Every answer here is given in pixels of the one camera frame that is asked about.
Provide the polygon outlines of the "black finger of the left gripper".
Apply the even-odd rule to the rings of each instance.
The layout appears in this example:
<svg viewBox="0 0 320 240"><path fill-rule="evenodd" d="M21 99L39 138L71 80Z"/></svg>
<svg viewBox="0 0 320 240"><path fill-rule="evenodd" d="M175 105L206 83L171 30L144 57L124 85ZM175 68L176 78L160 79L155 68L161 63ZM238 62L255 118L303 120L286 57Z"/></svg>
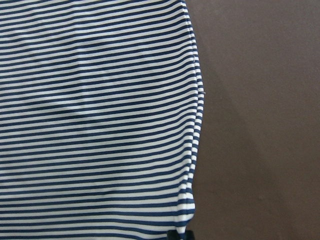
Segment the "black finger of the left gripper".
<svg viewBox="0 0 320 240"><path fill-rule="evenodd" d="M178 232L176 230L169 230L166 235L167 240L178 240Z"/></svg>

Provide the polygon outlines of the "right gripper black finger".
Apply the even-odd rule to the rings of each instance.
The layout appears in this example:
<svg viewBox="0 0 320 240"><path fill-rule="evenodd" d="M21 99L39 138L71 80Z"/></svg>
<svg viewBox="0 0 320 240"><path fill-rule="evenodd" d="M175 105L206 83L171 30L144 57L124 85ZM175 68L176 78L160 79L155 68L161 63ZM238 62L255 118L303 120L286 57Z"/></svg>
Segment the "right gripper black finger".
<svg viewBox="0 0 320 240"><path fill-rule="evenodd" d="M186 230L184 240L195 240L194 232L192 230Z"/></svg>

